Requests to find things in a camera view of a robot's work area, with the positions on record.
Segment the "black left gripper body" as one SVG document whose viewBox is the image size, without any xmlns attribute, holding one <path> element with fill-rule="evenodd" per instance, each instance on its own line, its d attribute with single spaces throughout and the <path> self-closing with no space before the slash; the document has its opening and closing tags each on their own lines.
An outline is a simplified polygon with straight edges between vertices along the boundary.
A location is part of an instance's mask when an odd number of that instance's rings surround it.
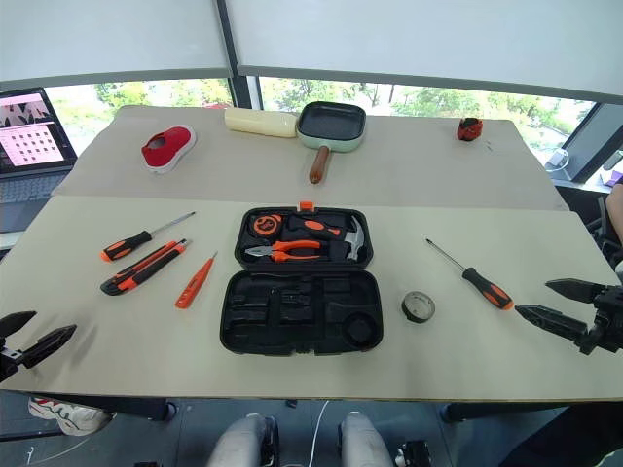
<svg viewBox="0 0 623 467">
<path fill-rule="evenodd" d="M 0 357 L 0 381 L 14 375 L 19 368 L 22 360 L 22 352 L 20 350 L 11 350 L 4 347 L 1 350 Z"/>
</svg>

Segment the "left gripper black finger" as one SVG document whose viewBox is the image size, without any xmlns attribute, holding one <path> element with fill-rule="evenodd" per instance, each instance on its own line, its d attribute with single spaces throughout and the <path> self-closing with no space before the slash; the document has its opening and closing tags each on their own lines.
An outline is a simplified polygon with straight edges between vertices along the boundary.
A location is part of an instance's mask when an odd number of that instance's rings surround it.
<svg viewBox="0 0 623 467">
<path fill-rule="evenodd" d="M 19 331 L 37 312 L 35 310 L 10 313 L 0 319 L 0 338 L 4 341 L 7 337 Z"/>
<path fill-rule="evenodd" d="M 77 329 L 75 324 L 54 329 L 22 352 L 21 364 L 31 369 L 61 349 Z"/>
</svg>

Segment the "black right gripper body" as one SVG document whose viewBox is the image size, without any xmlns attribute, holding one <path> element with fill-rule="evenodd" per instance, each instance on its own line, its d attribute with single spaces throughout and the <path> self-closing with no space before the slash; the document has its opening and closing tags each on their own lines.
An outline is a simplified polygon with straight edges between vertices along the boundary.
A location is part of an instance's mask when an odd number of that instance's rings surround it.
<svg viewBox="0 0 623 467">
<path fill-rule="evenodd" d="M 596 309 L 593 327 L 579 341 L 581 353 L 601 348 L 616 353 L 622 348 L 622 287 L 593 284 L 586 303 Z"/>
</svg>

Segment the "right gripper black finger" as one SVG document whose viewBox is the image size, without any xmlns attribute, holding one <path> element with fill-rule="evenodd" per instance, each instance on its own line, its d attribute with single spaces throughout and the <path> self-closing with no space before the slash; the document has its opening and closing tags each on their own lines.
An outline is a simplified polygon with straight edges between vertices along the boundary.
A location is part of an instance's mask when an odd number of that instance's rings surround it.
<svg viewBox="0 0 623 467">
<path fill-rule="evenodd" d="M 515 305 L 516 311 L 533 326 L 558 337 L 579 343 L 588 335 L 587 325 L 542 305 Z"/>
<path fill-rule="evenodd" d="M 575 302 L 592 304 L 600 295 L 600 285 L 575 278 L 549 280 L 545 285 L 563 297 Z"/>
</svg>

